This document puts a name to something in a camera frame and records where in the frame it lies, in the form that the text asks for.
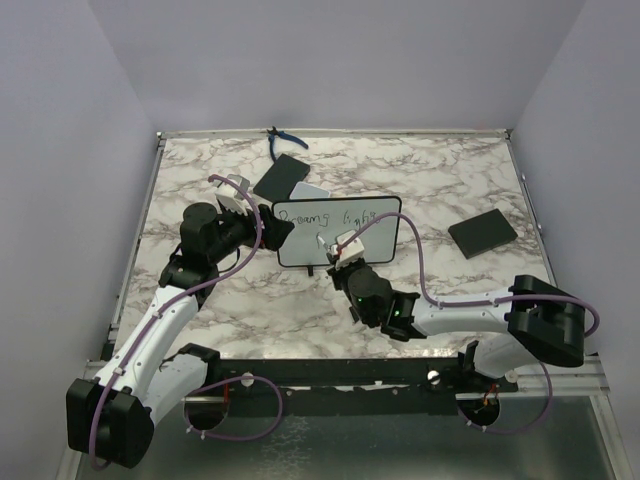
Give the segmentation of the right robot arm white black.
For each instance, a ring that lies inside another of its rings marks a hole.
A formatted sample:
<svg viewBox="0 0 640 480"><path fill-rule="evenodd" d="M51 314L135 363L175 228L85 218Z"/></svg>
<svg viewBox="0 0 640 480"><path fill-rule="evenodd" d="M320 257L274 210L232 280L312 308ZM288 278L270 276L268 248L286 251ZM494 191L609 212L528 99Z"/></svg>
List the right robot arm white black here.
<svg viewBox="0 0 640 480"><path fill-rule="evenodd" d="M428 300L394 289L362 254L329 253L328 274L350 302L353 319L398 341L450 333L488 333L467 347L461 383L481 391L494 379L537 362L563 368L584 363L585 308L577 298L531 275L480 295Z"/></svg>

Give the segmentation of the small whiteboard black frame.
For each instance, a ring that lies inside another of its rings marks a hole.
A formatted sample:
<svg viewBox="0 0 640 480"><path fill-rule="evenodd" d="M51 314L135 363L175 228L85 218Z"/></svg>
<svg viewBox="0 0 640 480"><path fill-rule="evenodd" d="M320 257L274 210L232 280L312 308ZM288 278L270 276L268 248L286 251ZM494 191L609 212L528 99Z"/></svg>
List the small whiteboard black frame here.
<svg viewBox="0 0 640 480"><path fill-rule="evenodd" d="M319 246L318 237L331 246L345 232L357 231L382 214L397 214L401 210L402 200L391 195L275 203L272 205L274 215L295 225L278 250L278 262L285 268L327 266L326 251ZM375 223L359 237L367 262L388 263L394 259L398 228L399 219L391 216Z"/></svg>

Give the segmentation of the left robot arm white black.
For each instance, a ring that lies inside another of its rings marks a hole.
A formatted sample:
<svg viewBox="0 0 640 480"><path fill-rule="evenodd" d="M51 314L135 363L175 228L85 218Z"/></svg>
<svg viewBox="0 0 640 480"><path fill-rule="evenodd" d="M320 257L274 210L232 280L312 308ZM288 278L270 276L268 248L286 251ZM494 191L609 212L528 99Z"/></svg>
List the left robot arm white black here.
<svg viewBox="0 0 640 480"><path fill-rule="evenodd" d="M218 395L214 418L190 427L203 437L211 435L228 412L235 380L223 371L215 350L188 344L173 356L167 352L223 279L219 262L241 246L276 251L293 229L265 205L246 213L209 203L187 207L179 247L143 319L92 379L75 380L66 393L69 448L92 461L133 468L161 419L190 394Z"/></svg>

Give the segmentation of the black whiteboard marker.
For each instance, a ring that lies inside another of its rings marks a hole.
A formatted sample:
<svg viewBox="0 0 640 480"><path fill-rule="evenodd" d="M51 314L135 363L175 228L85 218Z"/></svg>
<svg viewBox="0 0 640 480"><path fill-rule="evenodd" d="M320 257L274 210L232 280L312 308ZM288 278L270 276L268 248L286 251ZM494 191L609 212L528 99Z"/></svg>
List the black whiteboard marker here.
<svg viewBox="0 0 640 480"><path fill-rule="evenodd" d="M330 251L330 245L321 237L318 237L318 244L319 246L321 246L325 251Z"/></svg>

